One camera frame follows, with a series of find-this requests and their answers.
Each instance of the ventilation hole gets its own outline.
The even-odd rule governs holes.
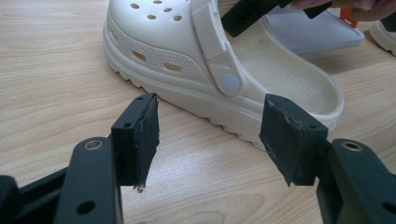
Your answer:
[[[181,21],[181,16],[175,16],[174,21]]]
[[[138,4],[135,4],[135,3],[132,3],[132,4],[131,4],[131,8],[138,9],[138,8],[139,8],[139,5],[138,5]]]
[[[181,67],[178,66],[177,64],[174,63],[164,63],[163,66],[168,69],[171,70],[172,72],[177,72],[180,73],[181,72]]]
[[[95,207],[95,203],[93,201],[82,203],[78,206],[77,213],[79,215],[86,215],[90,213],[94,207]]]
[[[119,39],[117,38],[116,34],[114,34],[114,31],[110,32],[110,36],[114,43],[117,44],[119,42]]]
[[[135,51],[135,50],[132,50],[132,54],[133,54],[134,56],[136,56],[136,58],[142,60],[143,62],[146,61],[146,56],[145,56],[144,54],[139,53],[139,52],[137,52],[137,51]]]

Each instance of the human hand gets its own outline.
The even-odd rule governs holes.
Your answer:
[[[323,5],[331,0],[293,0],[300,9]],[[350,17],[354,21],[379,21],[396,12],[396,0],[332,0],[332,7],[353,7]]]

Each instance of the shoe sole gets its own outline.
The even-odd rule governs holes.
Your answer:
[[[379,24],[377,22],[373,22],[370,27],[369,27],[369,32],[371,34],[371,36],[373,37],[373,39],[375,40],[375,42],[381,46],[382,49],[386,50],[386,51],[390,51],[393,55],[396,56],[396,46],[395,44],[392,42],[392,40],[390,40],[387,35],[384,33],[385,31],[383,31],[383,29],[381,27],[378,27]]]

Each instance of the black clamp jaw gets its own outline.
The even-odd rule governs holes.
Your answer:
[[[291,0],[239,0],[221,17],[221,23],[230,36],[236,37],[275,7],[283,8],[289,3]],[[331,5],[332,2],[328,2],[318,7],[305,9],[304,12],[309,19],[314,19]]]
[[[146,186],[159,140],[155,93],[134,99],[108,138],[76,145],[68,167],[18,189],[0,175],[0,222],[122,223],[120,186]]]
[[[267,94],[260,138],[288,185],[312,186],[324,223],[396,223],[396,176],[362,143],[335,139],[293,101]]]

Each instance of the crocs shoe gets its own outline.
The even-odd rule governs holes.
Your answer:
[[[389,50],[396,56],[396,33],[385,29],[381,21],[371,23],[369,27],[370,35],[375,42],[384,50]]]
[[[237,38],[220,16],[236,1],[110,0],[107,59],[136,87],[263,149],[264,96],[290,98],[332,129],[343,94],[322,70],[281,46],[263,17]]]

